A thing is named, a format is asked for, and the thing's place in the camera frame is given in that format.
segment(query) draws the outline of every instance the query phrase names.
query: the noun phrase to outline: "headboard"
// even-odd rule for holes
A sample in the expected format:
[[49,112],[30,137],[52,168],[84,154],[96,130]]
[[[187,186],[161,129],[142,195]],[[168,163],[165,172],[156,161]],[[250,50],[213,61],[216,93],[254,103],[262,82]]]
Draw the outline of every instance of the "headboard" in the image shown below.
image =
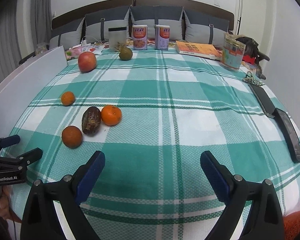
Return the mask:
[[228,20],[229,30],[233,31],[234,28],[234,14],[232,12],[202,2],[192,0],[135,0],[134,5],[183,6],[185,9],[199,11],[214,17]]
[[[221,8],[206,3],[192,0],[106,0],[92,3],[65,14],[62,14],[52,20],[52,30],[65,25],[71,21],[83,18],[87,13],[97,12],[104,9],[115,8],[119,6],[183,6],[185,9],[192,9],[205,14],[209,14],[229,21],[229,30],[234,28],[234,14]],[[129,18],[129,33],[131,35],[131,18]],[[185,38],[186,24],[184,17],[182,19],[182,37]],[[85,28],[82,29],[82,38],[85,36]]]
[[119,6],[133,6],[134,0],[106,0],[101,2],[92,3],[70,12],[62,14],[52,20],[51,28],[54,30],[64,24],[74,20],[83,18],[87,13],[97,12],[104,9],[115,8]]

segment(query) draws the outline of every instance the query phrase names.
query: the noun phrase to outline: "wall switch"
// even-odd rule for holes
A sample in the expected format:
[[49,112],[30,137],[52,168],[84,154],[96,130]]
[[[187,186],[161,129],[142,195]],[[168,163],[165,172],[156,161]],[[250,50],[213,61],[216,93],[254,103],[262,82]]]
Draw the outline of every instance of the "wall switch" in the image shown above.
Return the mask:
[[214,0],[214,5],[219,6],[220,7],[220,1],[219,0]]

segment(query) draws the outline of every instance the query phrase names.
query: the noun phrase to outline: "canned drink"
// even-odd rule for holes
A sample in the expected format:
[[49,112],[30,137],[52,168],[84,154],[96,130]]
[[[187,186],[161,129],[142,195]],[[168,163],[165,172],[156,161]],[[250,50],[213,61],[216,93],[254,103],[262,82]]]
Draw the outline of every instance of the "canned drink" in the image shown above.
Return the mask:
[[170,26],[168,25],[155,25],[155,49],[168,50]]
[[148,25],[133,25],[132,39],[134,50],[148,49]]
[[246,45],[232,39],[225,33],[221,63],[231,69],[239,69]]

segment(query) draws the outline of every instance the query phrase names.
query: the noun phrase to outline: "gray curtain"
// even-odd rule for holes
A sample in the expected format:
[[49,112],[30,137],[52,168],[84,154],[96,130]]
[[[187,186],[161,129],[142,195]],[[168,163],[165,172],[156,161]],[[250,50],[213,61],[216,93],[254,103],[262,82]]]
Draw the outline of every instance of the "gray curtain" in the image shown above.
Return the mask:
[[17,0],[10,0],[0,14],[0,82],[21,60],[17,37]]
[[31,33],[34,48],[49,43],[51,37],[51,0],[31,0]]

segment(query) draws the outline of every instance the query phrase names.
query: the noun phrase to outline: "book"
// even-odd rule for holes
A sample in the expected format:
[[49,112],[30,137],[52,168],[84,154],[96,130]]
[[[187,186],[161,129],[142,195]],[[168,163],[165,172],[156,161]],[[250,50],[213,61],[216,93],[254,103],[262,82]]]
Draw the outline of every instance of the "book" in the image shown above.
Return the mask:
[[221,60],[221,54],[212,44],[176,41],[176,50],[179,54]]
[[241,65],[245,66],[249,71],[251,71],[255,75],[257,74],[257,72],[260,72],[257,65],[252,65],[244,61],[241,62]]

